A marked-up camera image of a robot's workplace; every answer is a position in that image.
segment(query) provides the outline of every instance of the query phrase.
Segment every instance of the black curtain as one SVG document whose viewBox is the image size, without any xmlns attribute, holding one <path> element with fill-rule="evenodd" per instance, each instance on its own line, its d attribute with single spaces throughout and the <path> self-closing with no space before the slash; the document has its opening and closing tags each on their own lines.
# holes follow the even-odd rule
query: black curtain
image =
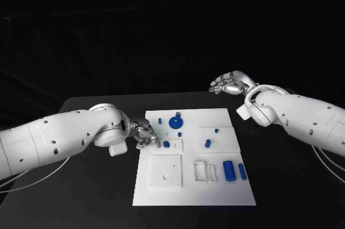
<svg viewBox="0 0 345 229">
<path fill-rule="evenodd" d="M 345 108 L 339 0 L 1 5 L 1 130 L 55 114 L 69 97 L 206 91 L 234 70 Z"/>
</svg>

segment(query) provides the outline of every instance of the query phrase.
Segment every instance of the black table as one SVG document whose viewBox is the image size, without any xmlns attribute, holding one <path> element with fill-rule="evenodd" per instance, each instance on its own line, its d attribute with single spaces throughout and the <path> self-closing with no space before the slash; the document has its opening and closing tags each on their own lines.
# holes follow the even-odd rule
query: black table
<svg viewBox="0 0 345 229">
<path fill-rule="evenodd" d="M 255 207 L 131 206 L 140 151 L 130 138 L 125 154 L 111 157 L 106 148 L 89 145 L 44 181 L 8 193 L 0 228 L 343 228 L 345 185 L 323 168 L 311 147 L 281 126 L 264 128 L 252 119 L 242 121 L 235 112 L 242 100 L 208 92 L 79 97 L 66 100 L 59 112 L 98 103 L 114 104 L 128 117 L 144 117 L 147 110 L 228 108 Z M 46 176 L 62 162 L 33 169 L 13 188 Z"/>
</svg>

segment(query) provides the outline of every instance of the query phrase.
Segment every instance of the robotic hand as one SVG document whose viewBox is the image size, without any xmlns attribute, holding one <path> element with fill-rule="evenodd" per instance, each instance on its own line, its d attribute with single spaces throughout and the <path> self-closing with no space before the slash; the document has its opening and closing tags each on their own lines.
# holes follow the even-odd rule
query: robotic hand
<svg viewBox="0 0 345 229">
<path fill-rule="evenodd" d="M 50 115 L 0 132 L 0 180 L 81 153 L 91 142 L 127 152 L 124 139 L 134 137 L 137 149 L 160 141 L 147 119 L 131 120 L 112 104 Z"/>
<path fill-rule="evenodd" d="M 287 134 L 322 149 L 345 156 L 345 110 L 337 106 L 290 94 L 272 85 L 260 85 L 241 72 L 219 76 L 210 83 L 209 92 L 221 91 L 245 96 L 236 109 L 241 118 L 249 117 L 258 125 L 283 126 Z"/>
</svg>

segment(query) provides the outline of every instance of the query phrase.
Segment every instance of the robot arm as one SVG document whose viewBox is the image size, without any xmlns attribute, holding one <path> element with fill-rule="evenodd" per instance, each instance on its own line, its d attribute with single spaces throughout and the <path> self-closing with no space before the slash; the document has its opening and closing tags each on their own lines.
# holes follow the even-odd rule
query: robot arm
<svg viewBox="0 0 345 229">
<path fill-rule="evenodd" d="M 249 117 L 267 127 L 280 124 L 290 136 L 307 144 L 345 156 L 345 110 L 337 106 L 290 94 L 272 85 L 258 85 L 239 71 L 226 73 L 210 83 L 210 92 L 245 95 L 236 109 L 241 118 Z"/>
<path fill-rule="evenodd" d="M 59 113 L 0 132 L 0 180 L 81 153 L 93 142 L 109 155 L 125 153 L 124 139 L 134 136 L 141 149 L 160 147 L 148 121 L 131 121 L 112 104 Z"/>
</svg>

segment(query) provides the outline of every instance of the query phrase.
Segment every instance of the cable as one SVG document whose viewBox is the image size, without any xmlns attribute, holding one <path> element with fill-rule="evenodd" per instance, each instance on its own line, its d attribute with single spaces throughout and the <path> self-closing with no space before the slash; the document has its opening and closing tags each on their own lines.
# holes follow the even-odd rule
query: cable
<svg viewBox="0 0 345 229">
<path fill-rule="evenodd" d="M 335 172 L 330 170 L 330 168 L 329 168 L 327 165 L 324 164 L 322 158 L 320 158 L 319 155 L 317 155 L 317 152 L 316 152 L 314 147 L 313 147 L 313 150 L 314 150 L 314 154 L 316 154 L 316 156 L 317 156 L 317 158 L 319 158 L 322 164 L 324 165 L 324 167 L 327 168 L 327 170 L 332 172 L 332 174 L 337 177 L 337 179 L 345 183 L 345 181 L 340 179 L 340 177 L 335 174 Z"/>
<path fill-rule="evenodd" d="M 317 148 L 317 149 L 319 149 L 319 151 L 322 152 L 324 158 L 332 162 L 332 164 L 333 164 L 335 166 L 337 166 L 337 167 L 345 171 L 345 169 L 343 169 L 343 168 L 330 160 L 330 158 L 326 156 L 323 150 L 322 150 L 320 148 Z"/>
<path fill-rule="evenodd" d="M 21 188 L 17 188 L 17 189 L 13 189 L 13 190 L 8 190 L 8 191 L 1 191 L 0 193 L 14 192 L 14 191 L 17 191 L 17 190 L 20 190 L 20 189 L 24 189 L 24 188 L 30 187 L 30 186 L 34 185 L 36 183 L 42 182 L 47 177 L 52 176 L 53 173 L 56 173 L 56 171 L 57 171 L 57 170 L 62 168 L 62 166 L 65 165 L 66 161 L 62 163 L 62 165 L 57 167 L 57 169 L 56 169 L 44 178 L 42 178 L 39 181 L 36 181 L 34 183 L 31 183 L 30 185 L 21 187 Z"/>
<path fill-rule="evenodd" d="M 4 184 L 0 185 L 0 188 L 7 185 L 11 181 L 14 181 L 17 178 L 20 178 L 30 170 L 20 173 L 14 178 L 11 178 Z"/>
</svg>

